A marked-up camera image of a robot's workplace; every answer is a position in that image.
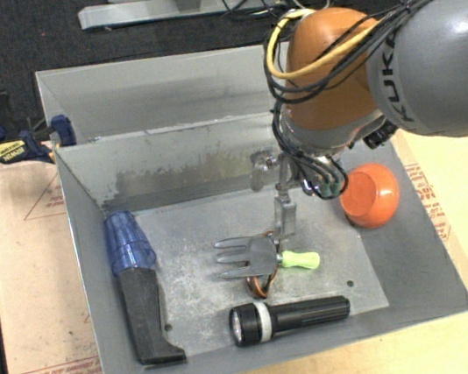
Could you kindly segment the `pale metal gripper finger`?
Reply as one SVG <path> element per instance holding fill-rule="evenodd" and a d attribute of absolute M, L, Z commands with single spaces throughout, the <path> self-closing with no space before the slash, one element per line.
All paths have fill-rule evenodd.
<path fill-rule="evenodd" d="M 289 202 L 285 205 L 285 212 L 287 218 L 287 227 L 289 235 L 294 235 L 296 231 L 296 211 L 297 206 L 295 202 Z"/>
<path fill-rule="evenodd" d="M 282 204 L 280 198 L 273 200 L 274 204 L 274 218 L 275 218 L 275 228 L 276 234 L 278 238 L 281 240 L 283 237 L 286 236 L 286 219 L 287 219 L 287 212 L 286 212 L 286 205 Z"/>

